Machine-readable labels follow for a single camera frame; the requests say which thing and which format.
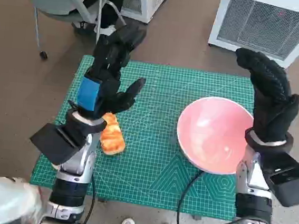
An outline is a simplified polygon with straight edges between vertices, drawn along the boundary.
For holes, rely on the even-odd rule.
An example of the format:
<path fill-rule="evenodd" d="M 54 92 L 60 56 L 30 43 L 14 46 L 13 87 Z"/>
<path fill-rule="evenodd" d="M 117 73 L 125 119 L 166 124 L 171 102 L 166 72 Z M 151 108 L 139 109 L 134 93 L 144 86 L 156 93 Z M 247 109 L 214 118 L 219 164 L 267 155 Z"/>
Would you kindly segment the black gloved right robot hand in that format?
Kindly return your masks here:
<path fill-rule="evenodd" d="M 261 52 L 239 48 L 235 54 L 254 87 L 253 137 L 262 143 L 286 143 L 298 114 L 299 95 L 291 92 L 285 70 Z"/>

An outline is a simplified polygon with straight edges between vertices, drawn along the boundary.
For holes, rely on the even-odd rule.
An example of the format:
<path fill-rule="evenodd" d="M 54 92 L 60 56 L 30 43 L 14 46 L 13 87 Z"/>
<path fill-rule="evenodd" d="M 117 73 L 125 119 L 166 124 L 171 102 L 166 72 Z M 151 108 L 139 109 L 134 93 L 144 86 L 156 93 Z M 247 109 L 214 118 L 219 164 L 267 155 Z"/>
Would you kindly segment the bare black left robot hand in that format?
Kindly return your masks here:
<path fill-rule="evenodd" d="M 142 43 L 146 34 L 144 28 L 131 24 L 98 39 L 93 64 L 82 78 L 77 103 L 72 103 L 81 116 L 97 120 L 106 113 L 116 114 L 133 106 L 146 79 L 141 77 L 120 92 L 121 69 L 127 66 L 131 52 Z"/>

